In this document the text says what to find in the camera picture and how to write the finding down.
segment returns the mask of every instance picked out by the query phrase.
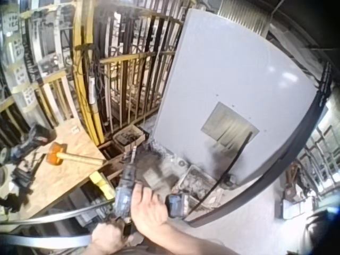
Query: wooden workbench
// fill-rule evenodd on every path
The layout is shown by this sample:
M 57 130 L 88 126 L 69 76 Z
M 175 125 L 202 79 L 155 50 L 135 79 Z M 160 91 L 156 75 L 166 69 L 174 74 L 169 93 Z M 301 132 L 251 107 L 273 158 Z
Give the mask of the wooden workbench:
M 66 143 L 66 152 L 105 159 L 86 134 L 79 119 L 68 120 L 56 127 L 55 130 L 57 133 L 55 141 Z M 46 153 L 49 147 L 50 144 L 40 147 L 37 151 Z M 73 189 L 88 181 L 88 177 L 97 169 L 97 166 L 67 160 L 59 166 L 53 166 L 44 159 L 36 172 L 36 179 L 31 186 L 33 193 L 28 195 L 28 204 L 23 205 L 17 214 L 11 214 L 9 220 L 28 219 L 37 214 L 44 213 L 55 205 L 60 198 L 68 195 Z M 16 227 L 0 225 L 0 232 L 10 232 Z

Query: wooden hammer handle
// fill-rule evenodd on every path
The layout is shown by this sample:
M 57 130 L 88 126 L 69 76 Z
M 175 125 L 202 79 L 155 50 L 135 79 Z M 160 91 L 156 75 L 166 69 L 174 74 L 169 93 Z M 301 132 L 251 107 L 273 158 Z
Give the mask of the wooden hammer handle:
M 102 166 L 106 162 L 106 160 L 104 159 L 79 156 L 79 155 L 63 153 L 63 152 L 57 152 L 57 157 L 60 159 L 67 159 L 67 160 L 95 165 L 95 166 Z

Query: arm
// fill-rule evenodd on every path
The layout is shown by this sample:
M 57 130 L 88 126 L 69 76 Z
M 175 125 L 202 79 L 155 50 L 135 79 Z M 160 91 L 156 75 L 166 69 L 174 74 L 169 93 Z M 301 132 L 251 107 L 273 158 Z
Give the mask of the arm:
M 117 252 L 127 243 L 123 237 L 122 219 L 112 223 L 99 223 L 92 233 L 92 242 L 82 255 L 109 255 Z
M 131 202 L 131 217 L 145 237 L 178 255 L 236 255 L 230 249 L 185 234 L 167 222 L 166 206 L 149 188 L 136 184 Z

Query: hammer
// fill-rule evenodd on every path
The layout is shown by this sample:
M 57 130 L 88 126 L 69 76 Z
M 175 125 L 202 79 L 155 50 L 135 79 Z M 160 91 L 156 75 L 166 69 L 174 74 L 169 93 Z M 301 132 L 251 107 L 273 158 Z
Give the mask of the hammer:
M 54 166 L 61 165 L 64 159 L 95 166 L 102 166 L 106 162 L 104 159 L 66 153 L 66 147 L 66 144 L 53 142 L 46 156 L 46 161 Z

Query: concrete floor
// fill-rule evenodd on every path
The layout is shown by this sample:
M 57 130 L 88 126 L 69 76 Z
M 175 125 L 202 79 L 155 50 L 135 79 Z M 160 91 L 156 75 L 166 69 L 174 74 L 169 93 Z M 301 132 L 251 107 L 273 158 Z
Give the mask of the concrete floor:
M 200 228 L 182 226 L 182 230 L 199 238 L 223 243 L 242 255 L 285 255 L 286 251 L 306 253 L 304 238 L 306 215 L 291 220 L 275 218 L 278 181 L 249 203 Z

